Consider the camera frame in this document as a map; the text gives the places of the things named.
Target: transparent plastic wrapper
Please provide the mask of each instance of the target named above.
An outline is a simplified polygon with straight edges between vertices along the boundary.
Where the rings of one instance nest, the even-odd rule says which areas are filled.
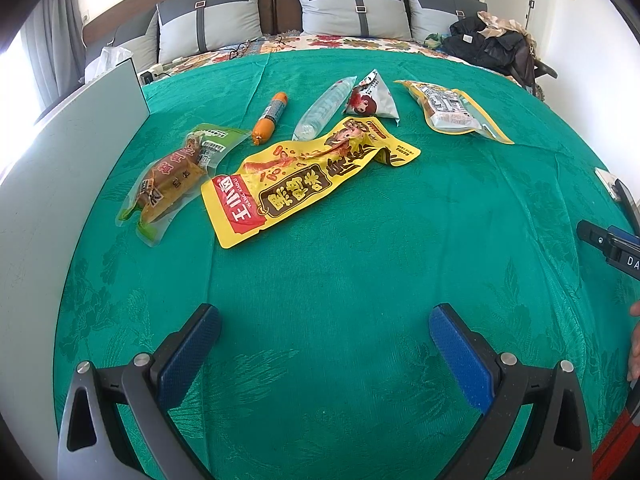
[[[324,198],[372,160],[398,167],[418,155],[377,118],[347,117],[319,139],[287,140],[248,156],[235,174],[208,179],[202,198],[228,249]]]
[[[125,59],[132,57],[133,53],[123,46],[105,46],[98,59],[98,65],[95,67],[95,74],[92,79],[97,78],[100,74],[108,72],[112,68],[116,68]]]
[[[157,245],[180,209],[215,175],[220,160],[250,134],[215,124],[196,126],[181,148],[144,169],[122,203],[116,225],[140,211],[136,233],[148,246]]]
[[[347,77],[332,84],[302,116],[291,140],[315,139],[348,97],[356,79]]]
[[[344,113],[360,116],[375,115],[395,119],[396,124],[400,122],[396,102],[377,70],[372,70],[366,78],[353,87]]]
[[[489,114],[462,90],[420,81],[395,82],[405,86],[422,106],[424,119],[432,130],[447,135],[477,132],[487,139],[513,144]]]

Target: yellow food pouch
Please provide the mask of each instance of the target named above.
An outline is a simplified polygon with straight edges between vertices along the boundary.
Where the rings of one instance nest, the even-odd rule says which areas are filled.
[[[375,158],[402,166],[420,150],[376,118],[346,117],[313,140],[287,140],[247,157],[235,174],[202,185],[209,218],[225,249],[331,193]]]
[[[400,80],[411,96],[422,106],[424,119],[432,130],[447,135],[477,132],[503,144],[513,144],[482,107],[468,94],[454,88],[421,81]]]

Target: silver bolt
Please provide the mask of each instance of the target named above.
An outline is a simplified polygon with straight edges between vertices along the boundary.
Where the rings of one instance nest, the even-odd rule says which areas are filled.
[[[518,359],[512,353],[505,352],[504,354],[500,354],[500,361],[502,361],[507,366],[513,366],[518,362]]]
[[[560,367],[567,373],[571,373],[574,371],[574,364],[571,361],[567,361],[566,359],[560,361]]]
[[[148,362],[151,361],[151,356],[142,352],[142,354],[138,354],[133,358],[133,364],[136,366],[146,366]]]
[[[78,363],[78,366],[76,367],[76,372],[78,372],[79,374],[85,374],[89,371],[90,367],[91,364],[89,363],[89,361],[80,361]]]

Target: gray curtain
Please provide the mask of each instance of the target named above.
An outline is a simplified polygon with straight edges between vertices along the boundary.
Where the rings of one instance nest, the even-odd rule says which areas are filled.
[[[40,0],[20,34],[44,110],[71,94],[84,76],[78,0]]]

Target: pillow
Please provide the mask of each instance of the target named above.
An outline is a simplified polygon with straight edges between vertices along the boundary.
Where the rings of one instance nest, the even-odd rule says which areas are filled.
[[[478,0],[409,0],[411,34],[418,43],[431,34],[448,36],[452,23],[486,10]]]
[[[404,0],[300,0],[307,34],[411,40]]]
[[[258,0],[165,0],[158,13],[163,64],[262,35]]]
[[[123,46],[133,54],[136,72],[142,72],[158,62],[158,12],[149,9],[131,18],[98,41],[87,45],[84,81],[95,77],[95,69],[104,46]]]

